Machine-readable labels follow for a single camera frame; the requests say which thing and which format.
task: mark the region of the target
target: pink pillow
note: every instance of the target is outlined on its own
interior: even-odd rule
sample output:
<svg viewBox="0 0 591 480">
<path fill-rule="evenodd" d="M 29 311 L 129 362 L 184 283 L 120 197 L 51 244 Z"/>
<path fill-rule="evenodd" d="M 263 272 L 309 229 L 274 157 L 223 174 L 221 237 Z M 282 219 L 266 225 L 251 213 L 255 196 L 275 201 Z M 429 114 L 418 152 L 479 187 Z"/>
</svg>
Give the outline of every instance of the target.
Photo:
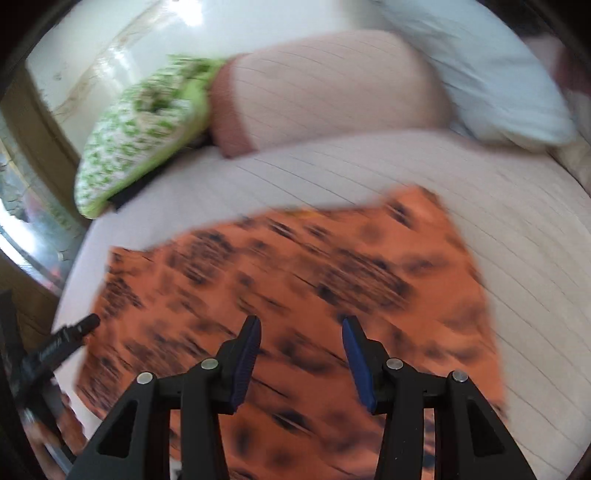
<svg viewBox="0 0 591 480">
<path fill-rule="evenodd" d="M 237 57 L 211 88 L 212 132 L 227 157 L 320 137 L 446 127 L 434 70 L 397 35 L 358 30 Z"/>
</svg>

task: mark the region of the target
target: blue gripper pad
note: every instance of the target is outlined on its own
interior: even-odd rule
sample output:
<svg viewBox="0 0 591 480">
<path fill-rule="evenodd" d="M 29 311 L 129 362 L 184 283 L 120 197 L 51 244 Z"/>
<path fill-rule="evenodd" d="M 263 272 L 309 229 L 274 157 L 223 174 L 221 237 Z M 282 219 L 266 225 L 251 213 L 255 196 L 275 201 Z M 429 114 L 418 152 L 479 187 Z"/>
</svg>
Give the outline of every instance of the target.
<svg viewBox="0 0 591 480">
<path fill-rule="evenodd" d="M 251 381 L 252 370 L 255 368 L 256 356 L 258 355 L 260 346 L 261 321 L 257 318 L 254 321 L 252 330 L 248 335 L 238 363 L 236 364 L 232 396 L 230 397 L 230 405 L 234 411 L 242 405 L 246 398 L 246 391 L 248 390 L 248 384 Z"/>
<path fill-rule="evenodd" d="M 349 368 L 355 380 L 359 399 L 369 412 L 373 414 L 377 406 L 377 401 L 374 394 L 372 375 L 348 320 L 343 322 L 343 346 L 345 347 L 345 353 L 349 361 Z"/>
</svg>

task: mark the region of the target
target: white pillow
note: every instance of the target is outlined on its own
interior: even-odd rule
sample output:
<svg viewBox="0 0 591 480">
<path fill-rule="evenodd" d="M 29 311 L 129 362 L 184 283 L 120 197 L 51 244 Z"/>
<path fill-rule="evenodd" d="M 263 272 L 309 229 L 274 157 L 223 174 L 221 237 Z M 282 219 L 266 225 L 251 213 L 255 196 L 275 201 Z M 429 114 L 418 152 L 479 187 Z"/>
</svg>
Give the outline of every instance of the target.
<svg viewBox="0 0 591 480">
<path fill-rule="evenodd" d="M 558 87 L 530 49 L 475 0 L 377 0 L 422 51 L 478 140 L 531 151 L 564 145 L 576 127 Z"/>
</svg>

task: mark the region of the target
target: white bed sheet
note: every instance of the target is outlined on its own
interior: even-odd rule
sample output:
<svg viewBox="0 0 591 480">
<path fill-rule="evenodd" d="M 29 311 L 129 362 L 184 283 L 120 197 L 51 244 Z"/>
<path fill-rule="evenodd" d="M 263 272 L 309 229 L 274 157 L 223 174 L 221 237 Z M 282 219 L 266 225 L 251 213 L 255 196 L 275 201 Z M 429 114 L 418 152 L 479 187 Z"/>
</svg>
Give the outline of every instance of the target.
<svg viewBox="0 0 591 480">
<path fill-rule="evenodd" d="M 418 130 L 232 161 L 215 148 L 187 154 L 120 212 L 93 222 L 54 328 L 90 312 L 112 245 L 146 249 L 269 207 L 362 203 L 408 183 L 441 196 L 480 266 L 512 434 L 539 480 L 566 478 L 591 442 L 591 199 L 549 157 Z M 84 355 L 57 378 L 90 436 L 100 422 L 73 392 Z"/>
</svg>

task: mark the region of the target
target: green floral cushion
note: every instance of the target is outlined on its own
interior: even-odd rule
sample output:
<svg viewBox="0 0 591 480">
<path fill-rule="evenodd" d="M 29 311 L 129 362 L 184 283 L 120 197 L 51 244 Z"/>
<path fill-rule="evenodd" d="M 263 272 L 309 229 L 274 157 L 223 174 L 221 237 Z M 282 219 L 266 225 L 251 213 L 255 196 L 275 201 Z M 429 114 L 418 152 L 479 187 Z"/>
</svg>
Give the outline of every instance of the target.
<svg viewBox="0 0 591 480">
<path fill-rule="evenodd" d="M 171 56 L 169 64 L 129 87 L 95 125 L 76 176 L 74 198 L 97 218 L 109 198 L 209 126 L 207 89 L 223 60 Z"/>
</svg>

